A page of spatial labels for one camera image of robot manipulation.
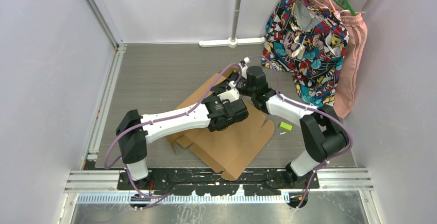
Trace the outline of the brown cardboard box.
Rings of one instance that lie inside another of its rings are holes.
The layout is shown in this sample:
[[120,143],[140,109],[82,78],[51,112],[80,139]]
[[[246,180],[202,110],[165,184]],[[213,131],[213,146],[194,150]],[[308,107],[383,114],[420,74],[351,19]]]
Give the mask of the brown cardboard box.
[[180,145],[199,157],[225,180],[237,180],[273,136],[275,125],[252,104],[245,102],[249,116],[224,131],[191,129],[166,136],[171,148]]

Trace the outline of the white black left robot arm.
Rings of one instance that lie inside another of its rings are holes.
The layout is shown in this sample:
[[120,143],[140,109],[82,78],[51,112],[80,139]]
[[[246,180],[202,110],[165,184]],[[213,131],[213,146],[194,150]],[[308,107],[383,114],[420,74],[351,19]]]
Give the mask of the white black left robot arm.
[[146,163],[149,143],[191,129],[222,131],[245,120],[248,110],[237,89],[240,77],[238,71],[232,72],[212,87],[211,95],[182,109],[143,116],[137,110],[127,112],[115,133],[130,183],[137,189],[145,189],[150,183]]

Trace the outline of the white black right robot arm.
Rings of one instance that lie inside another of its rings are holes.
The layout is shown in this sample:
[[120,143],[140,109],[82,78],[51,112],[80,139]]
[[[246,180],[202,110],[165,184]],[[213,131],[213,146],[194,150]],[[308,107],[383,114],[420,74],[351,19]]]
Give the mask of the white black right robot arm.
[[259,66],[243,67],[238,91],[251,98],[260,111],[297,124],[301,129],[304,151],[286,167],[286,181],[292,188],[301,187],[306,175],[352,145],[352,138],[330,105],[316,108],[292,100],[268,85]]

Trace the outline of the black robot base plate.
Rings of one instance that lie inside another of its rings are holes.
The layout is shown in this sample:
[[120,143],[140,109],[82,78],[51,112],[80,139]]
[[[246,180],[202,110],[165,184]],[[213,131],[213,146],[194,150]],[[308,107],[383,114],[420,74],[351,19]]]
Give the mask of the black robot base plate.
[[318,189],[316,175],[306,174],[294,178],[290,171],[282,168],[249,168],[235,180],[226,180],[219,173],[206,168],[153,168],[149,175],[130,183],[128,174],[121,172],[117,189],[134,191],[134,200],[145,194],[160,197],[235,197],[242,189],[245,197],[280,196],[282,190],[297,190],[297,194],[286,193],[283,200],[295,208],[306,205],[308,198],[303,196],[306,188]]

